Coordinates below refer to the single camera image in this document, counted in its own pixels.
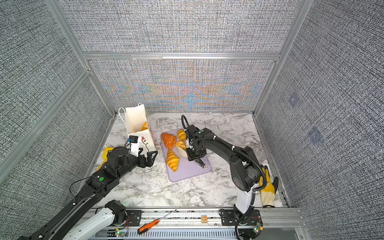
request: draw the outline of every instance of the pastry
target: pastry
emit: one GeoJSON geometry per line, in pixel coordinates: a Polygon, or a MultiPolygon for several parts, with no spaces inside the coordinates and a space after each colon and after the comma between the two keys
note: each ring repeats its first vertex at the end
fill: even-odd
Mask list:
{"type": "Polygon", "coordinates": [[[176,154],[172,150],[168,150],[166,163],[172,169],[172,171],[174,172],[177,171],[177,167],[179,166],[179,158],[176,156],[176,154]]]}
{"type": "Polygon", "coordinates": [[[182,157],[188,157],[187,152],[186,152],[187,146],[184,144],[183,141],[177,142],[176,148],[178,149],[178,151],[182,157]]]}
{"type": "Polygon", "coordinates": [[[172,149],[175,146],[176,136],[165,132],[161,135],[161,137],[166,148],[172,149]]]}
{"type": "Polygon", "coordinates": [[[181,140],[181,141],[185,141],[187,139],[187,135],[185,134],[184,130],[183,129],[180,129],[177,131],[177,137],[181,140]]]}
{"type": "Polygon", "coordinates": [[[145,122],[143,127],[141,128],[141,131],[147,130],[148,129],[148,123],[145,122]]]}

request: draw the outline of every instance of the orange screwdriver handle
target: orange screwdriver handle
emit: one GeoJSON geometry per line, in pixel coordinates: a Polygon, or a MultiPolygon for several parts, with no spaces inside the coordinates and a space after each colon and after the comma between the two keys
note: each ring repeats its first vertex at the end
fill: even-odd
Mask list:
{"type": "Polygon", "coordinates": [[[139,235],[141,235],[141,234],[147,232],[149,229],[151,229],[151,227],[157,225],[158,223],[159,223],[159,220],[158,220],[158,219],[155,219],[153,222],[147,223],[147,224],[145,224],[144,226],[142,226],[141,228],[139,228],[139,229],[137,230],[137,233],[138,233],[139,235]]]}

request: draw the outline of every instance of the white marble surface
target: white marble surface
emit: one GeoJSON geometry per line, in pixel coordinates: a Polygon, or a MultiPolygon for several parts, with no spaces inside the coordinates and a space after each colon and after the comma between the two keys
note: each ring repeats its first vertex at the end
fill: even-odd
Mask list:
{"type": "MultiPolygon", "coordinates": [[[[154,134],[159,154],[151,168],[135,168],[126,174],[116,186],[97,205],[103,206],[116,199],[127,207],[130,206],[178,206],[178,207],[232,207],[236,202],[237,188],[231,180],[228,163],[215,153],[207,150],[212,171],[180,182],[168,179],[166,163],[162,153],[161,134],[181,129],[183,113],[149,113],[148,120],[154,134]]],[[[261,141],[251,114],[247,113],[185,113],[189,124],[199,129],[210,129],[220,138],[239,147],[251,147],[261,164],[268,164],[261,141]]],[[[105,147],[121,146],[127,140],[124,123],[118,117],[104,145],[105,147]]],[[[100,157],[94,170],[103,162],[100,157]]],[[[275,206],[282,207],[276,196],[275,206]]],[[[261,207],[260,193],[255,199],[256,207],[261,207]]]]}

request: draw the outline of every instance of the textured wall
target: textured wall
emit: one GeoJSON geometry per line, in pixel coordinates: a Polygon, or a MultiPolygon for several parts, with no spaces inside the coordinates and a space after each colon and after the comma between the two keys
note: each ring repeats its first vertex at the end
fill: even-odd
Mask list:
{"type": "Polygon", "coordinates": [[[85,79],[0,185],[0,239],[17,239],[15,226],[16,235],[31,234],[70,201],[68,188],[85,176],[110,118],[85,79]]]}
{"type": "Polygon", "coordinates": [[[83,68],[43,0],[0,12],[1,162],[83,68]]]}
{"type": "Polygon", "coordinates": [[[315,1],[258,115],[313,239],[384,238],[383,12],[315,1]]]}
{"type": "Polygon", "coordinates": [[[148,111],[253,111],[273,61],[92,60],[114,106],[148,111]]]}
{"type": "Polygon", "coordinates": [[[85,51],[280,52],[301,0],[59,0],[85,51]]]}

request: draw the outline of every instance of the yellow glove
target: yellow glove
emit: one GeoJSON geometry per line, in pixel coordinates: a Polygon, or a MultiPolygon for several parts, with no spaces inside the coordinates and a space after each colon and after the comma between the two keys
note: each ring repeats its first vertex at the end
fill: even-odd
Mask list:
{"type": "MultiPolygon", "coordinates": [[[[275,199],[277,186],[279,185],[279,178],[275,177],[272,183],[271,178],[269,177],[267,166],[263,166],[263,172],[265,173],[267,180],[266,187],[260,190],[263,207],[275,207],[275,205],[273,204],[273,200],[275,199]]],[[[260,184],[263,185],[263,177],[260,178],[260,184]]]]}
{"type": "Polygon", "coordinates": [[[108,159],[107,159],[107,153],[108,153],[109,151],[112,151],[112,149],[114,149],[114,148],[113,148],[113,147],[106,147],[106,148],[104,149],[104,153],[103,153],[103,159],[104,159],[104,162],[97,168],[96,171],[100,170],[100,168],[103,166],[103,164],[107,162],[107,160],[108,160],[108,159]]]}

